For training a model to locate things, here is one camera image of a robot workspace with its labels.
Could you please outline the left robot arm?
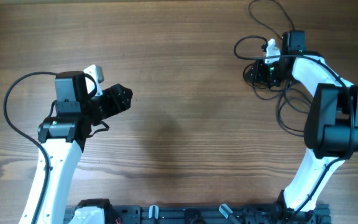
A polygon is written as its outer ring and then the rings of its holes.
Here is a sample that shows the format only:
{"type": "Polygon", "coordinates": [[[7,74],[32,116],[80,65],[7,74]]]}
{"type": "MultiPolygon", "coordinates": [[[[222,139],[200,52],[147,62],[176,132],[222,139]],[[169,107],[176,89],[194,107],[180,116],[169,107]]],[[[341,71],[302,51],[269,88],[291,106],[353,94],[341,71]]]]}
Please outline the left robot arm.
{"type": "Polygon", "coordinates": [[[44,149],[21,223],[62,223],[71,180],[85,148],[94,135],[92,126],[131,107],[133,92],[115,84],[101,93],[87,87],[91,75],[62,72],[55,77],[56,115],[39,125],[38,140],[44,149]]]}

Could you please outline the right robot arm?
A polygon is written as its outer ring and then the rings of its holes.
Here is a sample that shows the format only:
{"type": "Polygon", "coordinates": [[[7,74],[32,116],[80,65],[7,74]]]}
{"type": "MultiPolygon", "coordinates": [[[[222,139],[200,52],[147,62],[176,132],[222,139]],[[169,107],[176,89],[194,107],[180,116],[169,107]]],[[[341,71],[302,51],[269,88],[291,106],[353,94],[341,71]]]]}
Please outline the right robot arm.
{"type": "Polygon", "coordinates": [[[322,55],[307,50],[305,33],[291,30],[282,35],[282,46],[265,40],[263,57],[250,58],[243,71],[244,81],[254,90],[277,87],[281,107],[290,102],[291,83],[301,83],[313,97],[305,127],[294,133],[304,139],[306,153],[292,182],[271,205],[256,205],[244,211],[252,222],[327,223],[325,206],[316,203],[335,170],[358,152],[358,86],[343,79],[322,55]]]}

